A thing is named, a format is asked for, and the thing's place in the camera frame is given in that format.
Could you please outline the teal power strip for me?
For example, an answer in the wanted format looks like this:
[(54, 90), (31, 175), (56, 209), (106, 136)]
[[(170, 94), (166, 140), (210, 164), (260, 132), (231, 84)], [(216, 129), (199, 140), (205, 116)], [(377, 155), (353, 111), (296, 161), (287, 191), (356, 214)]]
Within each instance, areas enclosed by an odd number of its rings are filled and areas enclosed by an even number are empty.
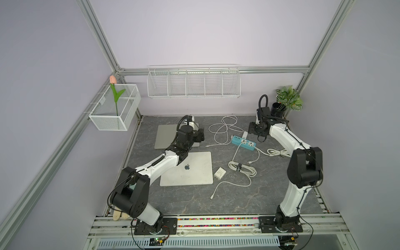
[(231, 143), (250, 151), (254, 151), (256, 148), (255, 142), (249, 141), (236, 135), (232, 137)]

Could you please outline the white charger brick front laptop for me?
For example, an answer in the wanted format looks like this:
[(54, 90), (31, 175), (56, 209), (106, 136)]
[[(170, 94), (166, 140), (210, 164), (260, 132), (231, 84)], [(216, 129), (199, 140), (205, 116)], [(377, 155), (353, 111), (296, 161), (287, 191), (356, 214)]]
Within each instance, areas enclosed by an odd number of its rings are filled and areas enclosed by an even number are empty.
[(224, 175), (226, 174), (226, 170), (223, 168), (218, 168), (218, 170), (214, 173), (214, 177), (217, 178), (218, 180), (221, 180)]

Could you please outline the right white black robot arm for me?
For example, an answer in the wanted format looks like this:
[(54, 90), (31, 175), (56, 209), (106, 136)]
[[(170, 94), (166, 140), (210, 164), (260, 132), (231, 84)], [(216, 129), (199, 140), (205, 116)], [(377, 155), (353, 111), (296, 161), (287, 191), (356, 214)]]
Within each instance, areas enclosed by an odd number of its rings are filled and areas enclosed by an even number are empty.
[(322, 183), (324, 177), (322, 150), (303, 142), (287, 124), (287, 120), (271, 115), (268, 96), (262, 95), (258, 101), (256, 121), (250, 123), (249, 133), (264, 138), (271, 136), (290, 156), (287, 168), (288, 189), (276, 214), (259, 218), (262, 233), (302, 232), (301, 207), (309, 191)]

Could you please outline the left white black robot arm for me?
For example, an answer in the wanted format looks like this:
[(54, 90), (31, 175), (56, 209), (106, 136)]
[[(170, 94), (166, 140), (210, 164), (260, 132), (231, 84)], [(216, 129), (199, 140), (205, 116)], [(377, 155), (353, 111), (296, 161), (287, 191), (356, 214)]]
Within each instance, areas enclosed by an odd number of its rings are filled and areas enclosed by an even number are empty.
[(173, 142), (160, 156), (142, 166), (122, 170), (107, 199), (109, 208), (145, 223), (149, 231), (162, 231), (163, 215), (149, 204), (150, 186), (162, 174), (181, 164), (194, 143), (204, 140), (204, 129), (195, 124), (194, 117), (183, 116), (176, 127)]

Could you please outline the rear silver laptop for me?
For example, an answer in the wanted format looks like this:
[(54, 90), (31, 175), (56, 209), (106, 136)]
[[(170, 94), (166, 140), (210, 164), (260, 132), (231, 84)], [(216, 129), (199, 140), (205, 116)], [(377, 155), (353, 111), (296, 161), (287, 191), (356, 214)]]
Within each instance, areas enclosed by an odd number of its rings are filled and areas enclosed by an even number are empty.
[(164, 150), (174, 140), (177, 132), (177, 125), (159, 125), (156, 134), (154, 149)]

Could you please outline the silver laptop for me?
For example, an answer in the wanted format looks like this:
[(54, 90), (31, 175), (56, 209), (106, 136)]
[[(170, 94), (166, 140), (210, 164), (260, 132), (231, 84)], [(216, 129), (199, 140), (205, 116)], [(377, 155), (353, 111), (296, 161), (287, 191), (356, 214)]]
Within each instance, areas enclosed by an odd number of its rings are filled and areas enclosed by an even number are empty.
[(160, 177), (160, 186), (190, 186), (213, 184), (211, 152), (189, 153), (178, 166)]
[(154, 149), (164, 150), (174, 140), (177, 132), (177, 125), (159, 125), (156, 134)]

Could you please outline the front silver laptop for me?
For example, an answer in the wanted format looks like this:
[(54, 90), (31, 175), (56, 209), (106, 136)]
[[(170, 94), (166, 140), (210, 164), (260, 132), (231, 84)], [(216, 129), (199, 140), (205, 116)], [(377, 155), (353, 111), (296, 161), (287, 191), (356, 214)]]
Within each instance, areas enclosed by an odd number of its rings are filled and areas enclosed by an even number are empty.
[(213, 184), (211, 152), (189, 153), (178, 166), (160, 177), (160, 186), (190, 186)]

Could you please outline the green plant in black pot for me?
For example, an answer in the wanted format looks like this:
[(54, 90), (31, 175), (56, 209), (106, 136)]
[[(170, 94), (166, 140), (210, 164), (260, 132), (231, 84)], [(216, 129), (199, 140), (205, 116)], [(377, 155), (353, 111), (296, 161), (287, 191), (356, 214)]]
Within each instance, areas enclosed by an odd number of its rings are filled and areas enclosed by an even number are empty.
[(303, 109), (303, 101), (299, 92), (293, 86), (283, 86), (276, 90), (276, 102), (273, 103), (271, 115), (282, 118), (287, 110), (301, 111)]

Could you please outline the white mesh basket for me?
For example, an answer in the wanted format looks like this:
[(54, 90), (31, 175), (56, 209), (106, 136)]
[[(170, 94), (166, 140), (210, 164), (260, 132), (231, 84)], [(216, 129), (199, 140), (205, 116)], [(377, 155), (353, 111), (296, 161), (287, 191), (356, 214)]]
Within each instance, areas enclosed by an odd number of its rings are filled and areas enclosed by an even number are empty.
[(100, 131), (128, 131), (141, 101), (135, 84), (109, 84), (89, 112)]

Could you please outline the pink artificial tulip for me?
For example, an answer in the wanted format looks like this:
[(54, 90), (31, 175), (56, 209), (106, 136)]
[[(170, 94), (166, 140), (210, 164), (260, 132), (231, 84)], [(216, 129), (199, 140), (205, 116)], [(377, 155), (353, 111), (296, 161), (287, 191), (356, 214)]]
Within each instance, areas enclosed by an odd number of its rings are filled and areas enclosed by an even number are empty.
[(109, 83), (110, 83), (110, 88), (112, 90), (113, 93), (113, 97), (114, 97), (114, 102), (115, 102), (115, 108), (116, 108), (116, 115), (119, 116), (119, 112), (118, 112), (118, 101), (119, 98), (124, 94), (125, 89), (122, 89), (120, 91), (117, 91), (115, 85), (117, 84), (117, 79), (115, 76), (111, 75), (109, 77)]

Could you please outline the beige work glove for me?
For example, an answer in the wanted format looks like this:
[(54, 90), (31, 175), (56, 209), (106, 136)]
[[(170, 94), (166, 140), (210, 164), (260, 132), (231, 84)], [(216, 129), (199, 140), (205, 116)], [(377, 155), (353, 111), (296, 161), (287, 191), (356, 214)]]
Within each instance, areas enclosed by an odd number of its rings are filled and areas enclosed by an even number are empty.
[(113, 220), (114, 221), (118, 221), (119, 219), (123, 219), (123, 220), (125, 220), (125, 219), (129, 219), (130, 218), (130, 215), (129, 214), (127, 214), (127, 213), (124, 213), (124, 212), (122, 212), (120, 209), (118, 209), (118, 208), (116, 208), (114, 211), (113, 211)]

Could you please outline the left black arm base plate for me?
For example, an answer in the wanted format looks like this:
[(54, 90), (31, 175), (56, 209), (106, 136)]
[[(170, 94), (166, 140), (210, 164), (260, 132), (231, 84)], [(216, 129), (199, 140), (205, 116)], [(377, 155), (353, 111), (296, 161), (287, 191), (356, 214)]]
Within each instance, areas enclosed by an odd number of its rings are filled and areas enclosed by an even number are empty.
[(134, 227), (134, 235), (175, 235), (178, 228), (176, 217), (164, 217), (151, 226), (139, 220)]

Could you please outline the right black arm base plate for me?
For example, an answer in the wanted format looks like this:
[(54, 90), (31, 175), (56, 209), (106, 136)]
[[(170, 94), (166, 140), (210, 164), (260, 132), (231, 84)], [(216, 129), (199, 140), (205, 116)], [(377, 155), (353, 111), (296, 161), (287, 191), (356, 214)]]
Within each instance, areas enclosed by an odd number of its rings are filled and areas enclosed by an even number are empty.
[(275, 216), (260, 216), (259, 229), (262, 233), (303, 232), (299, 216), (276, 218)]

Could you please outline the aluminium front rail frame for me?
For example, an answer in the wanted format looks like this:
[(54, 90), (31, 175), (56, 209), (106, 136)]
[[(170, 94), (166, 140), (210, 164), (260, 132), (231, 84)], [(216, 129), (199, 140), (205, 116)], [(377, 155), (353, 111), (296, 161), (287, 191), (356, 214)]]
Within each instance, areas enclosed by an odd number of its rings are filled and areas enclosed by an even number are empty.
[(228, 236), (277, 236), (279, 247), (245, 247), (229, 249), (272, 249), (272, 250), (357, 250), (359, 247), (340, 214), (306, 214), (301, 216), (303, 232), (262, 233), (259, 229), (260, 216), (272, 215), (195, 215), (166, 216), (178, 219), (175, 235), (134, 235), (137, 221), (111, 217), (96, 218), (84, 245), (85, 250), (95, 250), (101, 239), (152, 238), (161, 246), (171, 237), (228, 237)]

